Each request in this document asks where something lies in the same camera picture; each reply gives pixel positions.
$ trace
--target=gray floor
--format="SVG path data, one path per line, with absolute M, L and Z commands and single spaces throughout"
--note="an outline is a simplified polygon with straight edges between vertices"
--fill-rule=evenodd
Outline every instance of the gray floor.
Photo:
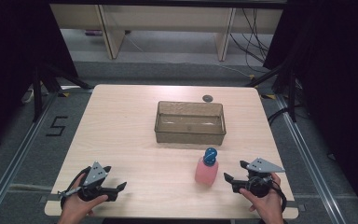
M 262 73 L 253 71 L 252 68 L 263 70 L 258 60 L 248 57 L 246 61 L 245 53 L 232 41 L 229 43 L 227 59 L 218 62 L 213 34 L 131 32 L 124 39 L 120 53 L 114 61 L 108 59 L 100 36 L 85 36 L 84 31 L 80 30 L 62 30 L 62 34 L 76 62 L 80 77 L 89 84 L 172 85 L 178 83 L 178 85 L 242 86 L 250 80 L 250 75 L 261 76 Z M 247 45 L 241 35 L 235 37 L 244 46 Z M 260 38 L 268 45 L 272 36 L 261 35 Z M 250 51 L 261 57 L 257 48 L 250 48 Z M 273 80 L 266 81 L 257 89 L 261 94 L 269 94 L 272 83 Z M 71 83 L 62 81 L 62 85 L 71 85 Z M 71 93 L 68 97 L 57 97 L 54 100 L 0 204 L 0 223 L 57 221 L 56 217 L 48 217 L 44 214 L 46 196 L 61 169 L 66 151 L 89 98 L 90 93 Z M 276 100 L 261 99 L 261 101 L 267 117 L 280 109 Z M 348 223 L 358 223 L 356 194 L 337 164 L 326 157 L 328 147 L 308 117 L 307 111 L 299 108 L 296 114 L 298 128 L 318 168 L 322 171 L 338 208 Z M 65 126 L 65 131 L 61 137 L 48 137 L 48 133 L 57 132 L 50 128 L 57 116 L 67 117 L 57 123 Z M 33 102 L 31 101 L 19 107 L 6 131 L 1 134 L 0 180 L 31 127 L 32 118 Z M 271 130 L 300 210 L 299 217 L 289 220 L 289 223 L 335 223 L 327 212 L 328 209 L 313 183 L 312 176 L 283 116 L 272 123 Z M 84 223 L 102 223 L 102 221 L 101 218 L 87 218 Z M 257 220 L 237 220 L 236 223 L 257 223 Z

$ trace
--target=wooden table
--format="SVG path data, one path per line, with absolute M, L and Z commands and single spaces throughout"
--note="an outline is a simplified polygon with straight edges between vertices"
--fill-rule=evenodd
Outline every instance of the wooden table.
M 203 102 L 212 95 L 223 105 L 227 134 L 218 150 L 219 170 L 211 187 L 195 182 L 194 175 L 205 145 L 159 144 L 154 132 L 159 101 Z M 233 193 L 223 173 L 247 179 L 240 160 L 256 157 L 282 166 L 258 93 L 253 88 L 191 86 L 99 85 L 76 131 L 52 193 L 64 190 L 94 161 L 112 166 L 103 182 L 115 188 L 128 182 L 115 202 L 94 209 L 98 217 L 139 218 L 258 218 L 251 205 Z M 293 201 L 285 174 L 282 190 Z M 48 201 L 45 212 L 59 216 L 59 202 Z M 284 218 L 296 218 L 287 207 Z

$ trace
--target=transparent storage bin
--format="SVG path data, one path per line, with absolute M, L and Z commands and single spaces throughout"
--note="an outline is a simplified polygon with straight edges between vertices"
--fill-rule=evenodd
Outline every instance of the transparent storage bin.
M 222 145 L 223 105 L 160 101 L 155 132 L 158 143 Z

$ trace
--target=pink bottle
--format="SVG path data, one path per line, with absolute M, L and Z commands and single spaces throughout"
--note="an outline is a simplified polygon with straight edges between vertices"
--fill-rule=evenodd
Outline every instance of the pink bottle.
M 196 170 L 196 181 L 211 186 L 216 179 L 219 162 L 216 160 L 217 151 L 208 147 L 205 155 L 199 159 Z

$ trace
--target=blue bottle cap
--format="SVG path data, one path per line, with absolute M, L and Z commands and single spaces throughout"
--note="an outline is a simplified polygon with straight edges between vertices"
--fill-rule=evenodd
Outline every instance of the blue bottle cap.
M 205 150 L 205 155 L 203 157 L 204 164 L 207 166 L 213 166 L 214 163 L 216 162 L 216 156 L 217 156 L 216 149 L 214 149 L 213 147 L 208 147 Z

